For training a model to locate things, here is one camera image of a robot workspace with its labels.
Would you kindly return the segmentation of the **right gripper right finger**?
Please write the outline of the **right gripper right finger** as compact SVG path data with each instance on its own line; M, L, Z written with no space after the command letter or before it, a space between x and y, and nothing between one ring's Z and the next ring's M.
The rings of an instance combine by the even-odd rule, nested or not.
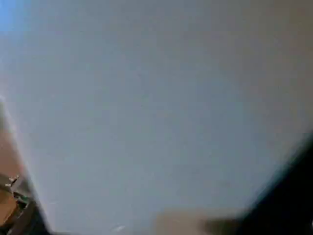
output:
M301 144L287 170L241 222L243 235L313 233L313 138Z

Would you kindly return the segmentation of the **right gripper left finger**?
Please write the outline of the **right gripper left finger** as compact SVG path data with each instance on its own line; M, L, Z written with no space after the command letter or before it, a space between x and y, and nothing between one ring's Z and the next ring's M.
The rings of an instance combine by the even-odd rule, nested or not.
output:
M36 203L29 203L13 222L8 235L50 235Z

